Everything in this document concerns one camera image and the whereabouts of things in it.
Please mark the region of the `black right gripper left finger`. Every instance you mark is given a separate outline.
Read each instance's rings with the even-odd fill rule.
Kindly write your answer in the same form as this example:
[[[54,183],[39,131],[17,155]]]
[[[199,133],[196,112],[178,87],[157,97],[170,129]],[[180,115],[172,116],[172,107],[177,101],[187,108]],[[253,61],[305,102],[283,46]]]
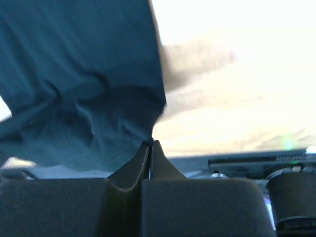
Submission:
[[[39,179],[23,169],[0,173],[3,237],[137,237],[141,181],[149,148],[108,178]]]

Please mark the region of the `black t shirt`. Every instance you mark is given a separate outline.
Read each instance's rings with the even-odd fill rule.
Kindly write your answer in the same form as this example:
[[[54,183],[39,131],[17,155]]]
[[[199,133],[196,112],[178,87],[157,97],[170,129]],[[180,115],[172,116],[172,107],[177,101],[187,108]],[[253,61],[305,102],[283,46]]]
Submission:
[[[0,160],[115,171],[166,99],[146,0],[3,0]]]

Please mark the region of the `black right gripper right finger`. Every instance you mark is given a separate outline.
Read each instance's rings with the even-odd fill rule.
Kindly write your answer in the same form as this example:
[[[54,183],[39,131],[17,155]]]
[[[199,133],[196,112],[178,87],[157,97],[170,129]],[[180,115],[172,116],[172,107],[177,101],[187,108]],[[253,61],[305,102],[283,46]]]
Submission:
[[[263,194],[250,180],[189,179],[151,150],[151,177],[142,182],[143,237],[274,237]]]

